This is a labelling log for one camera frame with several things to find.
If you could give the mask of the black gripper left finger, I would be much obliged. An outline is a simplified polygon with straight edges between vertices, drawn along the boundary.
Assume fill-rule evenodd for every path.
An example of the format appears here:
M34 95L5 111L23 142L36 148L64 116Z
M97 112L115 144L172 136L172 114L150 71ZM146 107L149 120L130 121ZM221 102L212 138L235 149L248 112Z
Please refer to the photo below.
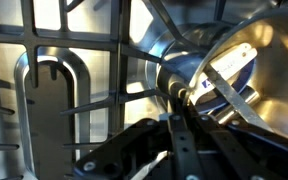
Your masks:
M166 121L141 119L78 160L74 180L128 180L169 143Z

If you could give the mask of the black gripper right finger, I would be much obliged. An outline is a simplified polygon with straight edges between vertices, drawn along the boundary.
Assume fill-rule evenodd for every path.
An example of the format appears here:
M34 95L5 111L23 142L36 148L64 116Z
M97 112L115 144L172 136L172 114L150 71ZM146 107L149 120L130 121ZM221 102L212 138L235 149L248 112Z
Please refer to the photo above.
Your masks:
M288 139L207 115L169 117L175 172L190 180L288 180Z

